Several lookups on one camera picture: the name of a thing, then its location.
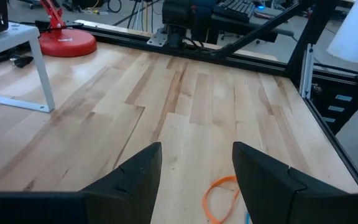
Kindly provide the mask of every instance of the white table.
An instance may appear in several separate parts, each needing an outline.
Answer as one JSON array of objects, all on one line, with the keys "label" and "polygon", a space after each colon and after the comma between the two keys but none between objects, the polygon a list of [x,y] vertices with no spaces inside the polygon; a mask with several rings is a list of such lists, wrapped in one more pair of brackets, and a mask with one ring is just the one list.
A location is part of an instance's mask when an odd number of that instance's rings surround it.
[{"label": "white table", "polygon": [[47,70],[45,69],[44,58],[42,57],[40,44],[38,42],[39,35],[40,33],[36,27],[10,22],[8,30],[0,33],[0,52],[15,47],[19,44],[23,44],[27,41],[30,43],[32,56],[34,58],[35,66],[37,67],[47,104],[41,105],[38,103],[14,100],[1,96],[0,104],[37,110],[46,113],[51,112],[51,110],[55,108],[55,101],[53,100]]}]

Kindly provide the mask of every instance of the blue wire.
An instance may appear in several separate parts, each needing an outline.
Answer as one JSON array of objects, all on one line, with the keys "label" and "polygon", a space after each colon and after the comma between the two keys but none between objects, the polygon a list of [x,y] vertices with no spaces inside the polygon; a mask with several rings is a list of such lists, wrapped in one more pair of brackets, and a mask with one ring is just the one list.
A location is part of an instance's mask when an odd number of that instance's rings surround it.
[{"label": "blue wire", "polygon": [[251,219],[251,216],[249,215],[248,211],[246,212],[246,224],[249,224],[249,220]]}]

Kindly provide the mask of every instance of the red desk lamp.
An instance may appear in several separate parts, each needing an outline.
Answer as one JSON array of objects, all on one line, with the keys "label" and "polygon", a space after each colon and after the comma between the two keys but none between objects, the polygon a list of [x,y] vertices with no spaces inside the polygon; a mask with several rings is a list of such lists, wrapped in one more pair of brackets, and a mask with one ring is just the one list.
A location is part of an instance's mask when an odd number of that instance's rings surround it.
[{"label": "red desk lamp", "polygon": [[96,50],[96,39],[82,30],[66,29],[62,9],[56,10],[50,0],[40,1],[50,18],[50,30],[41,33],[41,51],[55,57],[77,57]]}]

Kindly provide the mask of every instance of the keyboard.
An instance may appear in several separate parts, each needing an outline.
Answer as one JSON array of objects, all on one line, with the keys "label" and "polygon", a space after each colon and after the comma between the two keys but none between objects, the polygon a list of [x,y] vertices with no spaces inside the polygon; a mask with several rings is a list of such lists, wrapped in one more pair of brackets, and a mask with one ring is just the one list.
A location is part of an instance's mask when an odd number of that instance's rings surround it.
[{"label": "keyboard", "polygon": [[244,0],[225,0],[218,3],[213,12],[242,22],[249,22],[254,7],[254,3],[244,2]]}]

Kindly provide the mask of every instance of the red lamp arm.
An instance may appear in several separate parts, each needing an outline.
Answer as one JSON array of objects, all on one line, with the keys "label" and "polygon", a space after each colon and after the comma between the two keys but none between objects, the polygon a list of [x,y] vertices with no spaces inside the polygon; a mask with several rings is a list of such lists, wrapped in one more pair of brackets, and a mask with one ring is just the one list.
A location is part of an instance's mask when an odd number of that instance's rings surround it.
[{"label": "red lamp arm", "polygon": [[52,3],[50,0],[40,0],[40,2],[49,15],[50,28],[65,28],[66,24],[62,20],[62,9],[56,10],[54,3]]}]

